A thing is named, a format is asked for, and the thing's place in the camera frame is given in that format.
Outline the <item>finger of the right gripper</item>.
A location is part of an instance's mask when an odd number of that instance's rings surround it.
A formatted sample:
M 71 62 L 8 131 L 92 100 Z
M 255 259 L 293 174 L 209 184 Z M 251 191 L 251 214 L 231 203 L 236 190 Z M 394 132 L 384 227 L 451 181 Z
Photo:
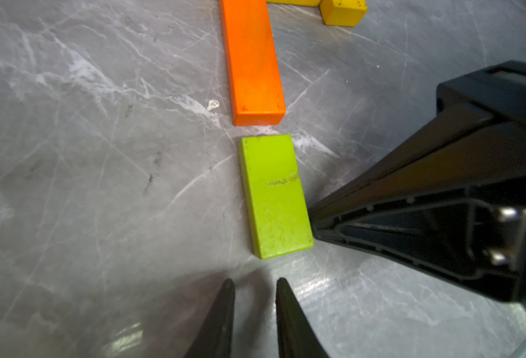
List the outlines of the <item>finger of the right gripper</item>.
M 526 300 L 526 198 L 383 196 L 311 209 L 319 240 L 366 251 L 502 302 Z

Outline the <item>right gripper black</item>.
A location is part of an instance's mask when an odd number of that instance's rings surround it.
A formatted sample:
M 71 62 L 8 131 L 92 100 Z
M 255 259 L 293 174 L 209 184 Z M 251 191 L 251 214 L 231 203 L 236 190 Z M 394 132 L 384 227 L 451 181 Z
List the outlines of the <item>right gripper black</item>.
M 507 61 L 445 81 L 436 118 L 363 175 L 318 202 L 312 223 L 459 190 L 472 205 L 467 253 L 516 275 L 526 309 L 526 63 Z

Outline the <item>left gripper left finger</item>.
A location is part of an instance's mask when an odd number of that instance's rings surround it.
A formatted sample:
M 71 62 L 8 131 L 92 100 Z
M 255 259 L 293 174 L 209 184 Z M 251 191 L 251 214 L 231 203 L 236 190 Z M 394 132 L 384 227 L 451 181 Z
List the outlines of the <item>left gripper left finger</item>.
M 185 357 L 231 357 L 235 299 L 236 287 L 227 278 Z

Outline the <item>orange block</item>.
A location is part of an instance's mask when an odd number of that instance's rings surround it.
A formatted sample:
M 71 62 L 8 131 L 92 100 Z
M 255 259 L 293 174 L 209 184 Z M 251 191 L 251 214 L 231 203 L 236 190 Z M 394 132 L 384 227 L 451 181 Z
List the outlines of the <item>orange block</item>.
M 265 1 L 219 2 L 235 126 L 275 126 L 285 99 Z

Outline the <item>green block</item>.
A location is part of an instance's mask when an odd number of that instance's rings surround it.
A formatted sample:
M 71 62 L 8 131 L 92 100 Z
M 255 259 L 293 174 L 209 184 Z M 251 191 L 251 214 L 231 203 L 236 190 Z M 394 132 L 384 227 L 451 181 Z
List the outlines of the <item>green block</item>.
M 253 253 L 260 259 L 314 246 L 291 136 L 245 137 L 239 145 Z

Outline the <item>yellow block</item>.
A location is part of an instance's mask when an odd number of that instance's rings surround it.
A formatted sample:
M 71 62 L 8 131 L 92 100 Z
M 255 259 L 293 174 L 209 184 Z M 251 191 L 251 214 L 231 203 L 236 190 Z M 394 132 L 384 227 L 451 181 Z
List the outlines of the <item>yellow block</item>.
M 319 4 L 325 25 L 355 27 L 367 13 L 365 0 L 321 0 Z
M 268 3 L 288 4 L 303 7 L 318 7 L 321 0 L 266 0 Z

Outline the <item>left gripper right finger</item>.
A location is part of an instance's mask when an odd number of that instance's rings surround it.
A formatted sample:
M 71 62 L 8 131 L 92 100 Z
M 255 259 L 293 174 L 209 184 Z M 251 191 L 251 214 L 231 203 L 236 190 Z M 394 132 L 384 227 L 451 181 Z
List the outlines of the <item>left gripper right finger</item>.
M 276 282 L 276 324 L 281 358 L 329 356 L 283 277 Z

